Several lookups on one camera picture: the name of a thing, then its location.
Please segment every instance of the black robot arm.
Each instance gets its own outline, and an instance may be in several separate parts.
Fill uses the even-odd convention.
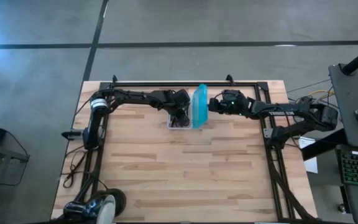
[[[158,110],[165,110],[175,118],[177,126],[187,126],[190,122],[186,115],[186,108],[190,104],[190,97],[186,90],[155,90],[150,93],[138,91],[124,91],[121,89],[105,89],[94,93],[90,99],[91,117],[89,125],[83,131],[85,149],[99,147],[99,127],[106,114],[114,112],[118,106],[129,103],[150,105]]]
[[[250,119],[266,118],[268,116],[299,116],[303,121],[283,127],[277,126],[264,130],[268,136],[271,148],[283,148],[285,142],[292,136],[303,135],[307,132],[331,131],[337,125],[338,112],[322,104],[313,104],[313,99],[303,97],[295,104],[270,104],[245,97],[239,90],[224,90],[222,100],[211,98],[209,110],[220,114],[236,114]]]

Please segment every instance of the wooden tabletop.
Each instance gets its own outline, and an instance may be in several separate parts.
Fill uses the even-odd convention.
[[[266,82],[272,102],[288,103],[283,81]],[[99,89],[99,84],[84,82],[78,107]],[[253,88],[242,86],[209,87],[208,95],[214,97],[228,88],[255,98]],[[195,90],[184,89],[189,93]],[[85,128],[89,118],[90,106],[86,104],[73,127]],[[277,125],[287,126],[285,118],[276,121]],[[81,140],[72,141],[68,151],[81,145]],[[286,146],[283,157],[291,191],[316,217],[301,152]],[[69,171],[72,159],[73,154],[65,159],[62,172]],[[52,218],[62,214],[65,204],[80,189],[82,174],[75,175],[69,189],[62,187],[64,178],[60,178]],[[100,179],[109,188],[126,194],[126,209],[116,218],[117,222],[277,221],[260,123],[242,116],[210,112],[201,129],[169,130],[164,110],[122,105],[109,117]],[[286,210],[284,199],[282,205]]]

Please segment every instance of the black desk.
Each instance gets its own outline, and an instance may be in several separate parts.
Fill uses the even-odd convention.
[[[304,148],[305,160],[332,150],[338,144],[358,147],[358,120],[354,114],[355,110],[358,110],[358,70],[355,73],[356,75],[349,77],[342,73],[339,65],[329,67],[344,128]],[[346,184],[344,188],[353,219],[358,223],[358,186]]]

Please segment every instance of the black metal frame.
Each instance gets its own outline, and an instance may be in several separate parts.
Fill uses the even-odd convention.
[[[144,86],[144,87],[179,87],[179,86],[198,86],[200,83],[203,83],[205,85],[208,86],[221,86],[221,87],[225,87],[225,86],[241,86],[241,87],[251,87],[254,88],[255,90],[255,97],[256,100],[261,101],[262,97],[260,92],[262,91],[265,95],[265,101],[267,103],[271,103],[271,99],[270,99],[270,95],[269,95],[269,86],[267,84],[267,82],[234,82],[234,80],[231,78],[230,75],[227,76],[226,78],[227,81],[225,82],[114,82],[114,86],[115,87],[134,87],[134,86]],[[109,82],[102,82],[100,83],[99,89],[103,89],[106,88],[107,86],[112,85],[112,83]],[[276,127],[275,124],[275,120],[274,117],[271,116],[269,117],[269,121],[270,124],[272,126],[272,128]],[[95,176],[96,178],[99,178],[99,172],[101,169],[101,161],[103,158],[103,150],[104,150],[104,141],[105,141],[105,136],[107,133],[107,125],[108,125],[108,115],[106,115],[103,119],[103,125],[102,125],[102,132],[104,133],[104,136],[102,138],[102,142],[101,142],[101,147],[100,149],[97,151],[97,157],[96,157],[96,163],[94,166],[94,170],[92,170],[92,174],[93,176]],[[262,130],[264,128],[267,128],[267,124],[266,121],[264,119],[260,120],[260,127],[262,128]],[[286,205],[287,205],[287,210],[288,210],[288,216],[289,218],[285,218],[283,217],[283,210],[282,210],[282,206],[281,206],[281,200],[280,200],[280,195],[278,192],[278,187],[277,187],[277,181],[275,178],[273,178],[272,173],[276,170],[274,166],[271,166],[269,164],[273,164],[274,160],[273,160],[273,155],[272,155],[272,150],[269,149],[269,147],[267,146],[267,139],[264,135],[263,139],[264,139],[264,145],[265,145],[265,152],[266,152],[266,156],[267,156],[267,165],[268,165],[268,169],[269,169],[269,175],[270,175],[270,181],[271,181],[271,185],[272,185],[272,192],[273,192],[273,199],[274,199],[274,204],[275,204],[275,209],[276,209],[276,214],[277,214],[277,220],[278,222],[283,222],[283,223],[318,223],[318,224],[331,224],[331,223],[335,223],[335,224],[341,224],[341,223],[337,223],[337,222],[324,222],[321,220],[299,220],[295,218],[295,213],[294,213],[294,209],[293,209],[293,205],[290,203],[289,198],[287,197],[287,195],[285,196],[285,201],[286,201]],[[276,154],[277,154],[277,163],[278,163],[278,167],[280,169],[280,177],[282,178],[282,182],[288,187],[288,179],[287,179],[287,173],[285,170],[285,165],[284,165],[284,160],[283,160],[283,155],[281,150],[275,150]],[[89,173],[90,171],[90,165],[91,165],[91,160],[92,160],[92,156],[93,153],[89,153],[86,157],[86,161],[85,161],[85,172],[83,174],[83,178],[81,181],[81,189],[82,189],[82,193],[79,194],[77,197],[83,201],[85,193],[88,191],[90,185],[92,185],[92,190],[91,193],[94,194],[96,193],[97,189],[98,189],[98,180],[96,178],[88,178],[89,177]]]

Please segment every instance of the plastic container lid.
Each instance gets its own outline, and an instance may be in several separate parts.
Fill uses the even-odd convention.
[[[193,128],[199,128],[208,120],[208,87],[201,84],[193,94]]]

